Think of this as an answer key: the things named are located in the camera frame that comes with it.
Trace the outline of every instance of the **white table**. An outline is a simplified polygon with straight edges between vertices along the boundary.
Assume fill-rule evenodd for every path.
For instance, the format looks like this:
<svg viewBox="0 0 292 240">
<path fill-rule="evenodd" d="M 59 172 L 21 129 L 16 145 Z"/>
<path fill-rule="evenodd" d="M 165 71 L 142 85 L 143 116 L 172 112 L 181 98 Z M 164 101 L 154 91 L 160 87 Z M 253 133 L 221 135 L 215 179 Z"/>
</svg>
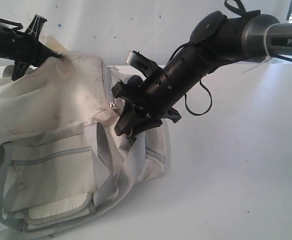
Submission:
<svg viewBox="0 0 292 240">
<path fill-rule="evenodd" d="M 292 240 L 292 64 L 223 67 L 204 78 L 212 110 L 169 123 L 163 177 L 55 240 Z M 138 73 L 119 67 L 123 73 Z M 189 106 L 203 112 L 195 86 Z"/>
</svg>

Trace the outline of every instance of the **white bag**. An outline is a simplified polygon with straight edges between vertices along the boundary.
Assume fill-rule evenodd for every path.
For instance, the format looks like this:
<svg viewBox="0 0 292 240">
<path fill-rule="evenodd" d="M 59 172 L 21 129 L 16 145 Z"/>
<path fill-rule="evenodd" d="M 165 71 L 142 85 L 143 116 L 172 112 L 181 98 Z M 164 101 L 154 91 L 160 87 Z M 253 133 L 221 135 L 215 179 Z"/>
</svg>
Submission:
<svg viewBox="0 0 292 240">
<path fill-rule="evenodd" d="M 132 142 L 114 126 L 129 75 L 66 52 L 11 82 L 0 79 L 0 239 L 36 239 L 87 222 L 135 183 L 164 172 L 164 127 Z"/>
</svg>

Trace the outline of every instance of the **white wall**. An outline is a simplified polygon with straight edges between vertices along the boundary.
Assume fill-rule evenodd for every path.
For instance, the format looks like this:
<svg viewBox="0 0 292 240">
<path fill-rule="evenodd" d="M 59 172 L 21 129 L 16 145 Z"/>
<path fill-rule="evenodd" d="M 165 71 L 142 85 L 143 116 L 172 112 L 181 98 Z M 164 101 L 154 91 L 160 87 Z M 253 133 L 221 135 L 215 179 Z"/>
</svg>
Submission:
<svg viewBox="0 0 292 240">
<path fill-rule="evenodd" d="M 247 10 L 261 9 L 284 21 L 290 0 L 243 2 Z M 48 19 L 43 43 L 53 36 L 68 50 L 101 56 L 109 65 L 124 65 L 130 50 L 164 64 L 197 23 L 216 10 L 234 17 L 224 0 L 0 0 L 0 18 L 26 27 L 39 14 Z M 0 59 L 0 65 L 7 63 Z"/>
</svg>

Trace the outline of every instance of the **white backpack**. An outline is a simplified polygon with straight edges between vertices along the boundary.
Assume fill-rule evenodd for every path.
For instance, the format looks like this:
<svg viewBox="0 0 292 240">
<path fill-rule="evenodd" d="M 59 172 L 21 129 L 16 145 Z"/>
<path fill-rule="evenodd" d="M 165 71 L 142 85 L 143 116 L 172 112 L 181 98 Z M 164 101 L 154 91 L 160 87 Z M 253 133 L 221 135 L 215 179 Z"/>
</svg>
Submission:
<svg viewBox="0 0 292 240">
<path fill-rule="evenodd" d="M 37 239 L 108 211 L 139 182 L 161 175 L 166 126 L 133 142 L 114 126 L 131 76 L 77 52 L 0 79 L 0 239 Z"/>
</svg>

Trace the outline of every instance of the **bag pocket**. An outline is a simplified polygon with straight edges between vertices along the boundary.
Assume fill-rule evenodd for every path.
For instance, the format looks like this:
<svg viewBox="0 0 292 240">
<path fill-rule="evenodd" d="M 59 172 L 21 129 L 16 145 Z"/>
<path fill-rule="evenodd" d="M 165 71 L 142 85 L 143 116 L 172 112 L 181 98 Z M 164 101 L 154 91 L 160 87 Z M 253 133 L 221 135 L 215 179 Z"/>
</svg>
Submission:
<svg viewBox="0 0 292 240">
<path fill-rule="evenodd" d="M 3 210 L 21 211 L 95 191 L 92 147 L 83 134 L 36 147 L 14 146 Z"/>
</svg>

